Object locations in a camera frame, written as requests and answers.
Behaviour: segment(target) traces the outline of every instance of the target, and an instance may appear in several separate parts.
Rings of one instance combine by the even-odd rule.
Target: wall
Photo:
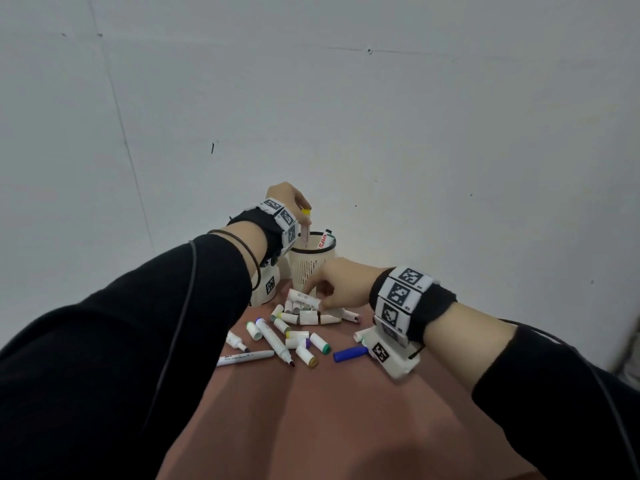
[[[0,0],[0,342],[289,180],[341,255],[612,364],[640,312],[638,13]]]

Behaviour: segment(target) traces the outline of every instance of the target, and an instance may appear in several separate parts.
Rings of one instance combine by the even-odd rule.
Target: black cable
[[[187,288],[187,295],[184,297],[184,302],[182,304],[182,311],[180,311],[180,318],[178,318],[178,325],[175,327],[175,332],[173,333],[173,338],[171,339],[171,345],[169,346],[169,354],[166,356],[166,361],[164,361],[164,366],[162,368],[162,372],[160,372],[160,377],[158,378],[158,382],[156,384],[156,392],[154,393],[153,399],[151,399],[151,405],[149,406],[149,411],[147,412],[147,417],[145,418],[145,422],[140,429],[138,437],[142,436],[142,433],[147,428],[149,423],[149,418],[151,418],[151,413],[156,406],[156,400],[158,398],[158,394],[160,393],[160,388],[162,387],[162,383],[164,382],[164,376],[166,375],[166,371],[169,368],[169,362],[171,362],[171,357],[173,355],[173,350],[175,349],[175,344],[178,341],[178,336],[180,335],[180,330],[182,329],[182,323],[184,322],[184,317],[187,314],[187,308],[189,306],[189,302],[191,301],[191,293],[193,292],[193,286],[196,282],[196,265],[198,263],[198,255],[196,253],[196,244],[193,241],[189,241],[191,245],[191,254],[193,256],[193,263],[191,265],[191,278],[189,279],[189,287]]]
[[[249,249],[249,246],[247,246],[245,242],[235,234],[231,234],[229,231],[222,230],[222,229],[213,229],[213,230],[210,230],[207,234],[213,234],[214,232],[219,232],[220,234],[233,237],[237,242],[242,244],[244,246],[244,249],[246,249],[246,251],[249,253],[249,256],[251,256],[251,259],[253,259],[253,262],[255,263],[256,271],[258,272],[258,281],[256,282],[255,286],[251,288],[251,291],[256,291],[258,289],[258,286],[260,286],[260,280],[262,279],[262,275],[260,274],[260,263],[258,263],[258,259],[255,258],[255,254],[253,254],[252,250]]]
[[[506,323],[511,323],[512,325],[517,325],[517,326],[521,326],[521,327],[524,327],[524,328],[528,328],[530,330],[533,330],[533,331],[539,333],[540,335],[543,335],[544,337],[547,337],[549,339],[555,340],[559,344],[562,344],[565,347],[569,347],[569,349],[572,350],[572,352],[574,352],[574,354],[576,354],[578,356],[578,358],[582,362],[584,362],[584,364],[589,368],[589,370],[593,374],[593,377],[596,379],[596,382],[600,386],[600,389],[602,390],[602,393],[603,393],[605,399],[607,400],[607,402],[609,404],[609,409],[611,410],[611,414],[613,415],[613,418],[616,421],[616,425],[618,426],[618,431],[620,432],[620,436],[622,437],[622,443],[625,444],[625,448],[627,450],[627,455],[629,457],[629,462],[631,462],[631,469],[634,471],[634,473],[636,475],[636,479],[640,480],[640,467],[638,467],[638,461],[637,461],[637,458],[636,458],[636,453],[634,452],[633,446],[631,446],[631,441],[629,440],[629,436],[627,434],[627,429],[625,428],[625,424],[622,421],[622,418],[620,417],[620,412],[618,411],[618,408],[616,407],[616,404],[613,402],[613,398],[611,397],[611,395],[609,393],[609,390],[604,385],[604,382],[602,382],[602,379],[598,375],[598,371],[596,371],[596,368],[593,366],[593,364],[591,364],[591,362],[589,362],[587,359],[585,359],[585,357],[583,357],[582,354],[580,354],[580,352],[578,352],[578,349],[576,349],[575,347],[567,344],[564,340],[558,339],[555,335],[551,335],[547,331],[540,330],[539,328],[533,327],[531,325],[526,325],[524,323],[514,322],[512,320],[503,320],[503,319],[500,319],[500,320],[502,320],[503,322],[506,322]]]

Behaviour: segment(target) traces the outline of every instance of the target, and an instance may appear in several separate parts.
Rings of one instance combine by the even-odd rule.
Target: white mesh pen holder
[[[305,283],[325,261],[335,258],[335,236],[333,242],[322,249],[316,249],[322,239],[322,232],[311,232],[309,234],[309,244],[307,249],[302,246],[300,237],[289,251],[289,265],[291,266],[291,279],[294,290],[302,291]],[[311,295],[316,295],[316,289],[311,291]]]

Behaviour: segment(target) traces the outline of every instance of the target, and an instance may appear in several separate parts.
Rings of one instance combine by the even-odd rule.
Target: black long-sleeve shirt
[[[0,353],[0,478],[155,477],[251,294],[234,245],[216,235],[195,243],[193,294],[142,437],[189,284],[188,244],[37,319]],[[640,394],[600,373],[638,451]],[[550,480],[632,478],[590,374],[571,352],[520,329],[473,399]]]

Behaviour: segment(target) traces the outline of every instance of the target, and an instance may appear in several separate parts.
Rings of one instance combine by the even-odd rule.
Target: wrist-mounted tracker
[[[299,225],[294,215],[282,202],[268,198],[234,217],[228,224],[253,222],[263,229],[267,237],[267,252],[260,266],[273,266],[278,258],[293,247],[298,238]]]
[[[371,289],[374,326],[362,342],[391,377],[400,379],[420,362],[424,329],[454,301],[456,295],[426,273],[409,266],[388,269]]]

